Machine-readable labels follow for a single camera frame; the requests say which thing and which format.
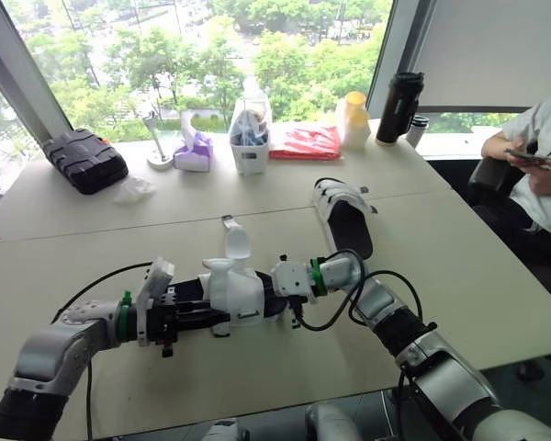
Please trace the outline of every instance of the hand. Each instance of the hand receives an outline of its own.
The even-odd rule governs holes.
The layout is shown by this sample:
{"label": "hand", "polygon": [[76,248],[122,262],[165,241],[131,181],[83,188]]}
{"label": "hand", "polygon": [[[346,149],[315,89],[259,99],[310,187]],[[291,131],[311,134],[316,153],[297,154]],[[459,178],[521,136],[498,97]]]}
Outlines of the hand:
{"label": "hand", "polygon": [[551,159],[548,159],[546,165],[550,168],[543,168],[539,165],[531,164],[520,167],[529,177],[529,187],[536,195],[551,195]]}
{"label": "hand", "polygon": [[[512,150],[517,150],[519,152],[526,152],[526,142],[524,142],[523,138],[520,138],[517,136],[512,140],[511,144],[512,146],[509,148],[511,148]],[[532,164],[531,161],[529,161],[528,159],[519,158],[518,156],[512,156],[509,153],[506,153],[506,161],[508,161],[512,166],[518,167],[518,168]]]}

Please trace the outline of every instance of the green ring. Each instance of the green ring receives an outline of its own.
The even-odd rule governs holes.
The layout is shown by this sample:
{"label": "green ring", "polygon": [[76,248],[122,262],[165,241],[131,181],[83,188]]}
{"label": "green ring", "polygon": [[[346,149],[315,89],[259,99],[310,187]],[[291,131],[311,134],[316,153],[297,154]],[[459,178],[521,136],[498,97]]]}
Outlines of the green ring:
{"label": "green ring", "polygon": [[316,297],[326,296],[327,288],[324,285],[324,280],[322,279],[322,274],[320,273],[320,265],[318,259],[310,259],[310,264],[312,265],[312,279],[316,284]]}
{"label": "green ring", "polygon": [[127,317],[129,316],[129,307],[132,304],[130,291],[125,291],[125,295],[120,301],[120,311],[118,311],[118,339],[126,342],[127,338]]}
{"label": "green ring", "polygon": [[120,305],[118,313],[118,339],[121,342],[127,341],[127,316],[129,315],[129,306]]}

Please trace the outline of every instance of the smartphone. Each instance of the smartphone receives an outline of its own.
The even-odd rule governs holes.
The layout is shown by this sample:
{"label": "smartphone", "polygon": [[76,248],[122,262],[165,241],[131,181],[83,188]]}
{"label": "smartphone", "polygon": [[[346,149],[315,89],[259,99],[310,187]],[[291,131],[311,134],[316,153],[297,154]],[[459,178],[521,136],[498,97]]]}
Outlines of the smartphone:
{"label": "smartphone", "polygon": [[547,158],[543,156],[535,156],[533,154],[520,152],[518,150],[506,149],[504,152],[507,154],[511,154],[512,156],[516,156],[517,158],[526,159],[527,161],[530,161],[534,164],[546,165],[547,162]]}

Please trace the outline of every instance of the robotic arm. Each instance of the robotic arm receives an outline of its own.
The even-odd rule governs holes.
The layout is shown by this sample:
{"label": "robotic arm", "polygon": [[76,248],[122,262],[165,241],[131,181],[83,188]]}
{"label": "robotic arm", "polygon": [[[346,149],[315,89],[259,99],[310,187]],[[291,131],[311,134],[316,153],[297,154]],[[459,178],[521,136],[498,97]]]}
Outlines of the robotic arm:
{"label": "robotic arm", "polygon": [[[280,294],[296,287],[292,298],[314,300],[313,296],[326,291],[347,290],[359,280],[357,263],[351,257],[320,262],[313,260],[310,266],[278,263],[274,286]],[[302,267],[312,283],[309,291],[299,292],[306,284],[290,275],[301,273]],[[319,280],[325,290],[317,288]],[[296,315],[301,315],[301,302],[294,307],[295,301],[290,301]],[[551,440],[549,427],[525,413],[503,410],[488,381],[436,332],[436,324],[425,325],[388,287],[369,278],[355,310],[395,357],[410,381],[414,400],[442,439]]]}
{"label": "robotic arm", "polygon": [[[343,253],[330,260],[312,259],[309,265],[281,258],[271,280],[257,273],[265,292],[264,317],[289,305],[301,320],[304,303],[339,289],[351,292],[364,275],[363,264]],[[171,356],[180,331],[257,320],[254,311],[245,309],[234,317],[228,298],[220,306],[208,293],[218,289],[224,294],[230,283],[240,283],[220,271],[214,279],[211,273],[210,278],[170,286],[174,266],[158,258],[147,270],[135,303],[125,294],[121,302],[76,304],[31,336],[0,401],[0,439],[51,439],[69,395],[98,351],[137,340],[140,345],[162,345],[163,356]],[[277,297],[268,296],[274,292]],[[523,413],[503,411],[488,382],[435,331],[436,325],[423,324],[389,288],[368,279],[355,310],[395,357],[414,399],[442,439],[551,440],[550,428]]]}

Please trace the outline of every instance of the white t-shirt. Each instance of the white t-shirt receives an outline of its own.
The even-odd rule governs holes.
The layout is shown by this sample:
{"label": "white t-shirt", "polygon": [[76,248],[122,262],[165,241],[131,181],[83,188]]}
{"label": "white t-shirt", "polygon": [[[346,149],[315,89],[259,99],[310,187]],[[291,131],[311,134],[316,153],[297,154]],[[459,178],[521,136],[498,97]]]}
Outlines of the white t-shirt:
{"label": "white t-shirt", "polygon": [[[529,108],[515,119],[502,126],[507,140],[523,138],[527,144],[538,141],[536,152],[551,159],[551,97],[545,102]],[[529,187],[529,176],[525,175],[514,186],[511,199],[523,207],[533,221],[551,233],[551,196],[538,196]]]}

